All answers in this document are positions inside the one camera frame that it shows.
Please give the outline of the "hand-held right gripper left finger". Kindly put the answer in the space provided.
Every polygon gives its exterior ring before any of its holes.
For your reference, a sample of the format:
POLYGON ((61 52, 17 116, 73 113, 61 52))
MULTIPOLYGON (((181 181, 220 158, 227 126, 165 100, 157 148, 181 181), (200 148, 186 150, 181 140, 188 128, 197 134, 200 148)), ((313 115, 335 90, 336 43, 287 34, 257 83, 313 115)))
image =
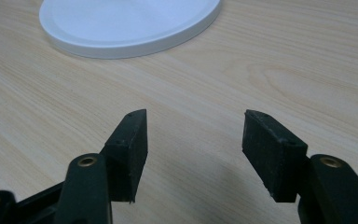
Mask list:
POLYGON ((109 197, 134 203, 148 153, 145 109, 127 114, 105 142, 109 197))

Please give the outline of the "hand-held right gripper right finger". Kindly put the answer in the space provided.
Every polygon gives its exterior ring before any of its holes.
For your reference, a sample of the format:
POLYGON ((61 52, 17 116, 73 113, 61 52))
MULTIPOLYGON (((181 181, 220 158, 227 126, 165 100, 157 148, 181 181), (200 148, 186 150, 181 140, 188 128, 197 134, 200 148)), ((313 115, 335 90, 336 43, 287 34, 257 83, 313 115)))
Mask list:
POLYGON ((247 109, 242 152, 277 203, 293 203, 308 145, 266 113, 247 109))

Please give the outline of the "white utensil rack stand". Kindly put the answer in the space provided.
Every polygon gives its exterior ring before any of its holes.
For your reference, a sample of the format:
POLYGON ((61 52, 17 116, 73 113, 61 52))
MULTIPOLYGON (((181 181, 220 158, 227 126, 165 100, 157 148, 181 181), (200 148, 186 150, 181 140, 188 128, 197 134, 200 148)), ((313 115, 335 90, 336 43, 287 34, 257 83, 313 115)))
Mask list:
POLYGON ((51 42, 98 59, 144 56, 207 29, 223 0, 44 0, 39 21, 51 42))

